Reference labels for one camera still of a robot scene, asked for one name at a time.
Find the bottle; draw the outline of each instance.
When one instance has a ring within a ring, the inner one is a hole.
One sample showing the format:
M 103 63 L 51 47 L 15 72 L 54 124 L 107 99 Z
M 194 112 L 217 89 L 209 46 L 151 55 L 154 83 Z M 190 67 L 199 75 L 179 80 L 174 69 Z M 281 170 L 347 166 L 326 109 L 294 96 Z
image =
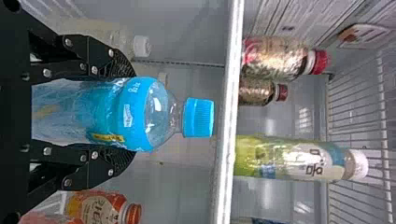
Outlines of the bottle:
M 77 18 L 57 18 L 51 21 L 54 23 L 50 26 L 59 35 L 90 35 L 112 48 L 119 49 L 128 60 L 148 57 L 151 53 L 147 36 L 133 35 L 127 26 L 119 23 Z
M 83 190 L 73 195 L 65 213 L 80 218 L 85 224 L 138 224 L 142 216 L 142 206 L 128 203 L 125 196 L 101 190 Z
M 234 175 L 269 179 L 359 180 L 368 173 L 365 155 L 331 142 L 238 135 Z
M 265 106 L 272 101 L 286 101 L 288 86 L 275 84 L 271 80 L 241 77 L 238 94 L 239 105 Z
M 300 75 L 319 75 L 327 64 L 325 50 L 310 49 L 292 38 L 261 36 L 244 40 L 242 75 L 245 77 L 289 82 Z
M 84 224 L 84 222 L 76 217 L 68 217 L 60 214 L 48 215 L 32 211 L 25 214 L 19 224 Z
M 112 82 L 55 80 L 33 88 L 33 138 L 152 151 L 174 133 L 210 137 L 213 101 L 184 103 L 151 77 Z
M 255 217 L 239 217 L 231 219 L 230 224 L 289 224 Z

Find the red bottle cap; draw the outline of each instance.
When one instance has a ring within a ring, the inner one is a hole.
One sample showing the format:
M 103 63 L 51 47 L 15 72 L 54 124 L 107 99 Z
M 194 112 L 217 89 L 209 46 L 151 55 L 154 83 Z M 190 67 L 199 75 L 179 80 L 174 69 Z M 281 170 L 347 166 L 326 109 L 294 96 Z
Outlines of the red bottle cap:
M 131 204 L 126 214 L 127 224 L 138 224 L 142 216 L 142 206 L 140 204 Z
M 279 89 L 279 95 L 277 96 L 276 100 L 277 101 L 286 101 L 288 98 L 289 90 L 287 85 L 283 84 L 277 84 L 277 87 Z
M 311 74 L 319 75 L 326 68 L 329 58 L 327 56 L 326 50 L 315 50 L 315 54 L 316 54 L 316 59 Z

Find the screw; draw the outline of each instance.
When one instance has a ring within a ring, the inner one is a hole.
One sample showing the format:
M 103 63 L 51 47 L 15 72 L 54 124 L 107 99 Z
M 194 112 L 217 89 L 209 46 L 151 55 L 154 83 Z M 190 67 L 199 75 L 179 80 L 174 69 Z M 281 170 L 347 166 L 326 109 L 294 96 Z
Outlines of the screw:
M 50 156 L 52 153 L 52 147 L 44 147 L 43 154 L 44 156 Z
M 94 152 L 92 153 L 92 155 L 91 155 L 91 158 L 92 158 L 93 160 L 96 160 L 96 159 L 98 159 L 98 156 L 99 156 L 98 152 L 97 152 L 97 151 L 94 151 Z
M 85 71 L 87 69 L 87 65 L 85 65 L 85 63 L 81 63 L 79 68 L 81 68 L 82 71 Z
M 95 74 L 95 75 L 98 74 L 98 68 L 97 68 L 96 66 L 93 66 L 92 69 L 91 69 L 91 71 L 92 71 L 92 73 Z
M 110 56 L 110 58 L 114 57 L 114 51 L 113 51 L 113 49 L 110 49 L 110 50 L 108 51 L 108 56 Z
M 73 42 L 70 39 L 66 39 L 64 43 L 66 44 L 67 47 L 73 47 Z
M 79 157 L 80 161 L 86 161 L 87 160 L 87 156 L 86 155 L 81 155 L 81 157 Z
M 66 179 L 66 180 L 64 181 L 64 186 L 65 186 L 65 187 L 70 187 L 70 186 L 72 186 L 72 180 L 71 180 L 71 179 Z
M 44 68 L 44 70 L 43 70 L 43 76 L 44 76 L 44 77 L 47 77 L 47 78 L 50 78 L 50 77 L 52 77 L 52 72 L 51 72 L 49 69 Z
M 30 145 L 29 144 L 25 144 L 21 147 L 20 152 L 29 152 L 30 149 Z
M 29 73 L 23 73 L 21 76 L 23 81 L 29 81 L 30 80 L 30 75 Z
M 113 176 L 114 175 L 113 169 L 109 169 L 107 174 L 108 176 Z

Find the blue label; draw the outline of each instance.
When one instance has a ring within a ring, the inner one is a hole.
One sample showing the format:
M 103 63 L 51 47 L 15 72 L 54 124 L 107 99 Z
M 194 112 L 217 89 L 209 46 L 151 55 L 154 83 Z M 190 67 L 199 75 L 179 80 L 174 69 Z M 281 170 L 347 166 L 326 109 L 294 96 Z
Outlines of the blue label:
M 274 165 L 262 165 L 259 168 L 260 176 L 267 179 L 276 178 L 276 168 Z
M 134 77 L 127 82 L 103 84 L 83 94 L 97 103 L 92 110 L 95 125 L 87 131 L 87 138 L 133 151 L 152 151 L 145 130 L 145 106 L 149 87 L 155 81 L 151 77 Z

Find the blue bottle cap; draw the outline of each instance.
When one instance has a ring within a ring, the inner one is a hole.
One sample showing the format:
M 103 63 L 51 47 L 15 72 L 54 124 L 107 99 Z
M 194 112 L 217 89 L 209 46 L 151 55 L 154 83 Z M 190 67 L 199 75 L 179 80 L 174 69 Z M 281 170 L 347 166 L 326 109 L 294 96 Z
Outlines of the blue bottle cap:
M 188 98 L 184 104 L 183 136 L 212 136 L 214 119 L 215 103 L 213 101 Z

